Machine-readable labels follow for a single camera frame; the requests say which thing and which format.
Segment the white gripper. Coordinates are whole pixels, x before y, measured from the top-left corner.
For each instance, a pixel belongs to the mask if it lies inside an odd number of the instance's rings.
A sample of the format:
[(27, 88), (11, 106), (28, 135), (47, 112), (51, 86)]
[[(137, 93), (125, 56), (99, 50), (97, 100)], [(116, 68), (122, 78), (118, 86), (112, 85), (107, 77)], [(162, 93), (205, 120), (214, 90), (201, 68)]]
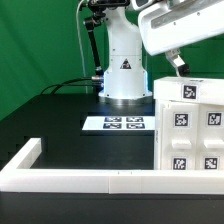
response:
[(224, 0), (188, 0), (173, 8), (162, 1), (141, 11), (138, 25), (146, 51), (166, 52), (176, 75), (187, 77), (190, 67), (176, 48), (223, 34)]

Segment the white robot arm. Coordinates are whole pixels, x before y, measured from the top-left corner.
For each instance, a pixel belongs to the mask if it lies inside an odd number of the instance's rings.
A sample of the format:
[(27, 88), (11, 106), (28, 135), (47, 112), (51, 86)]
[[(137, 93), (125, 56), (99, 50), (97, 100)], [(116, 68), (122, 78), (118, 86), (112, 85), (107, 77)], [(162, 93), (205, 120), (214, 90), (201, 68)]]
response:
[(179, 49), (224, 33), (224, 0), (130, 0), (139, 12), (129, 22), (125, 8), (109, 6), (105, 23), (109, 37), (109, 67), (99, 99), (106, 103), (137, 104), (152, 100), (142, 52), (165, 54), (179, 77), (190, 73)]

